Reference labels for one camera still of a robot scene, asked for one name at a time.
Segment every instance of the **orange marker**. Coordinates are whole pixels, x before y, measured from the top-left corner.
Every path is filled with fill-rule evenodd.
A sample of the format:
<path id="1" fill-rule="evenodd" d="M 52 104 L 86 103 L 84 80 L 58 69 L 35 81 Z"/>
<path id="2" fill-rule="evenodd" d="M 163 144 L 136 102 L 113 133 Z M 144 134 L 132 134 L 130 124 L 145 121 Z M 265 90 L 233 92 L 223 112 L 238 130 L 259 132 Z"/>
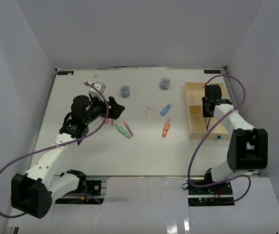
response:
<path id="1" fill-rule="evenodd" d="M 162 137 L 165 137 L 167 135 L 169 127 L 170 127 L 170 119 L 168 119 L 168 121 L 164 124 L 164 128 L 162 131 Z"/>

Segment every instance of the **blue marker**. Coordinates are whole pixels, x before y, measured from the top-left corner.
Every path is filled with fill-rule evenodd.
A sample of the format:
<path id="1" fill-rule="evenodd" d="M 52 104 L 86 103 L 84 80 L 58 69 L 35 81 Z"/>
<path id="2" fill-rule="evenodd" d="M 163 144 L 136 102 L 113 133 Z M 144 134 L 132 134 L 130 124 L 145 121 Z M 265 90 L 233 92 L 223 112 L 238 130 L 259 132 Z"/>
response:
<path id="1" fill-rule="evenodd" d="M 170 104 L 166 105 L 166 107 L 164 107 L 164 109 L 160 112 L 160 114 L 161 114 L 162 116 L 164 116 L 164 115 L 168 112 L 168 110 L 170 109 L 170 107 L 171 107 Z"/>

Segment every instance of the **cable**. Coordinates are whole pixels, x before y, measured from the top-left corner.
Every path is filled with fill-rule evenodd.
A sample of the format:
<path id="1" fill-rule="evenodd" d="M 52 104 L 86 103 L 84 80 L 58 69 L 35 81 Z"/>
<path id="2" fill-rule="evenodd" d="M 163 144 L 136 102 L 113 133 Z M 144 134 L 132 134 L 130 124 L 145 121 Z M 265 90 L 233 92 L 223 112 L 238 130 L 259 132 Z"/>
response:
<path id="1" fill-rule="evenodd" d="M 210 199 L 210 201 L 213 201 L 217 195 L 218 195 L 218 193 L 214 194 L 214 196 Z"/>
<path id="2" fill-rule="evenodd" d="M 218 195 L 217 197 L 215 197 L 215 195 L 214 195 L 214 197 L 212 198 L 212 200 L 219 199 L 219 198 L 221 197 L 221 195 L 222 195 L 222 189 L 219 189 L 219 195 Z"/>
<path id="3" fill-rule="evenodd" d="M 85 193 L 85 191 L 86 191 L 86 188 L 87 188 L 87 186 L 85 185 L 85 189 L 84 189 L 83 193 Z"/>
<path id="4" fill-rule="evenodd" d="M 59 144 L 59 145 L 56 145 L 56 146 L 64 146 L 64 145 L 68 145 L 68 144 L 71 144 L 71 143 L 74 143 L 74 142 L 77 142 L 77 141 L 81 141 L 83 139 L 86 139 L 87 137 L 95 134 L 106 122 L 106 120 L 108 119 L 108 115 L 109 115 L 109 106 L 108 106 L 108 102 L 106 101 L 106 98 L 104 97 L 104 95 L 99 91 L 97 90 L 93 85 L 89 84 L 88 82 L 84 83 L 85 85 L 87 86 L 90 86 L 91 88 L 93 88 L 96 92 L 98 92 L 98 94 L 101 96 L 101 98 L 104 100 L 104 103 L 106 105 L 106 116 L 105 116 L 105 119 L 103 120 L 103 122 L 100 124 L 100 126 L 93 132 L 91 132 L 90 134 L 86 135 L 86 136 L 83 136 L 81 138 L 78 138 L 78 139 L 74 139 L 74 140 L 71 140 L 71 141 L 68 141 L 68 142 L 65 142 L 65 143 L 62 143 L 62 144 Z M 32 156 L 32 155 L 35 155 L 35 154 L 38 154 L 38 153 L 42 153 L 44 151 L 47 151 L 47 150 L 52 150 L 52 149 L 55 149 L 56 148 L 55 145 L 53 146 L 50 146 L 50 147 L 47 147 L 47 148 L 44 148 L 44 149 L 41 149 L 41 150 L 37 150 L 37 151 L 34 151 L 34 152 L 31 152 L 31 153 L 28 153 L 26 155 L 23 155 L 23 156 L 20 156 L 16 159 L 14 159 L 13 161 L 7 163 L 1 170 L 0 170 L 0 175 L 1 173 L 6 169 L 8 168 L 10 165 L 12 165 L 13 163 L 21 160 L 21 159 L 24 159 L 26 157 L 29 157 L 29 156 Z M 4 218 L 18 218 L 18 217 L 21 217 L 23 215 L 25 215 L 26 213 L 22 213 L 22 214 L 18 214 L 18 215 L 7 215 L 7 214 L 4 214 L 0 211 L 0 216 L 4 217 Z"/>
<path id="5" fill-rule="evenodd" d="M 65 194 L 64 196 L 89 196 L 89 197 L 93 198 L 98 204 L 101 205 L 101 202 L 96 197 L 94 197 L 90 194 Z"/>
<path id="6" fill-rule="evenodd" d="M 184 183 L 184 184 L 182 184 L 182 189 L 184 189 L 184 190 L 188 190 L 188 183 Z"/>
<path id="7" fill-rule="evenodd" d="M 239 83 L 239 85 L 242 87 L 243 98 L 242 98 L 241 103 L 240 103 L 238 106 L 234 107 L 233 110 L 227 112 L 221 119 L 219 119 L 219 120 L 212 126 L 212 128 L 210 128 L 210 129 L 208 130 L 208 132 L 204 135 L 204 137 L 201 139 L 201 141 L 199 142 L 198 146 L 196 147 L 196 149 L 195 149 L 195 151 L 194 151 L 194 153 L 193 153 L 193 156 L 192 156 L 192 158 L 191 158 L 191 160 L 190 160 L 190 163 L 189 163 L 189 166 L 188 166 L 187 178 L 188 178 L 188 183 L 189 183 L 191 186 L 196 187 L 196 188 L 207 188 L 207 187 L 211 187 L 211 186 L 214 186 L 214 185 L 223 184 L 223 183 L 225 183 L 225 182 L 230 182 L 230 181 L 232 181 L 232 180 L 234 180 L 234 179 L 237 179 L 237 178 L 239 178 L 239 177 L 246 177 L 246 178 L 248 178 L 248 180 L 249 180 L 249 186 L 248 186 L 247 190 L 245 191 L 245 193 L 244 193 L 240 198 L 238 198 L 238 199 L 236 199 L 236 200 L 233 201 L 233 202 L 235 202 L 235 201 L 239 201 L 240 199 L 242 199 L 242 198 L 248 193 L 248 191 L 249 191 L 249 189 L 250 189 L 250 185 L 251 185 L 251 179 L 250 179 L 249 176 L 242 174 L 242 175 L 238 175 L 238 176 L 236 176 L 236 177 L 234 177 L 234 178 L 232 178 L 232 179 L 225 179 L 225 180 L 221 180 L 221 181 L 214 182 L 214 183 L 211 183 L 211 184 L 206 184 L 206 185 L 197 185 L 197 184 L 194 184 L 194 183 L 192 182 L 191 178 L 190 178 L 190 170 L 191 170 L 191 168 L 192 168 L 193 161 L 194 161 L 194 159 L 195 159 L 195 157 L 196 157 L 196 154 L 197 154 L 197 152 L 198 152 L 200 146 L 201 146 L 201 145 L 203 144 L 203 142 L 207 139 L 207 137 L 208 137 L 209 134 L 212 132 L 212 130 L 215 129 L 215 127 L 218 126 L 218 124 L 220 124 L 229 114 L 231 114 L 233 111 L 235 111 L 235 110 L 237 110 L 239 107 L 241 107 L 241 106 L 243 105 L 243 103 L 245 102 L 245 100 L 246 100 L 246 90 L 245 90 L 245 87 L 243 86 L 243 84 L 241 83 L 241 81 L 240 81 L 239 79 L 237 79 L 237 78 L 235 78 L 235 77 L 233 77 L 233 76 L 230 76 L 230 75 L 217 75 L 217 76 L 214 76 L 214 77 L 210 78 L 210 79 L 206 82 L 205 85 L 207 85 L 210 81 L 212 81 L 214 78 L 217 78 L 217 77 L 229 77 L 229 78 L 232 78 L 232 79 L 236 80 L 236 81 Z"/>

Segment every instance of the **white wall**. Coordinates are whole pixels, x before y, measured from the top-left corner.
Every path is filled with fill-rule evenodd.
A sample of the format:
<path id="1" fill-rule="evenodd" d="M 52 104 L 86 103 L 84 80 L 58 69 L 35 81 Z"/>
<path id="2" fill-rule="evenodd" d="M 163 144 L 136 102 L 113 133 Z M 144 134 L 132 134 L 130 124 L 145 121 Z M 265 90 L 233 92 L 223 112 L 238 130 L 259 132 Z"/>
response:
<path id="1" fill-rule="evenodd" d="M 18 0 L 54 68 L 221 67 L 263 0 Z"/>
<path id="2" fill-rule="evenodd" d="M 265 173 L 279 201 L 279 1 L 263 2 L 229 71 L 243 81 L 247 90 L 241 114 L 254 126 L 268 131 L 269 163 Z M 232 87 L 239 102 L 242 90 L 234 82 Z"/>
<path id="3" fill-rule="evenodd" d="M 35 144 L 54 70 L 16 0 L 0 0 L 0 169 Z M 17 163 L 0 177 L 0 209 L 10 205 L 11 177 Z M 0 233 L 5 218 L 0 216 Z"/>

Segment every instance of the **green marker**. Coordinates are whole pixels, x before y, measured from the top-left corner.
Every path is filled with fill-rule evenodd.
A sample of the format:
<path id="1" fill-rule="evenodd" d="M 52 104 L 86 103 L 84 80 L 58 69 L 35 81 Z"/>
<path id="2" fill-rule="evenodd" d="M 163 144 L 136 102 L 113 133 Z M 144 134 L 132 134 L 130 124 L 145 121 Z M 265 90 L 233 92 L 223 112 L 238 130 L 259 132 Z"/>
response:
<path id="1" fill-rule="evenodd" d="M 131 135 L 121 126 L 115 124 L 115 127 L 118 128 L 118 132 L 122 133 L 126 138 L 130 139 Z"/>

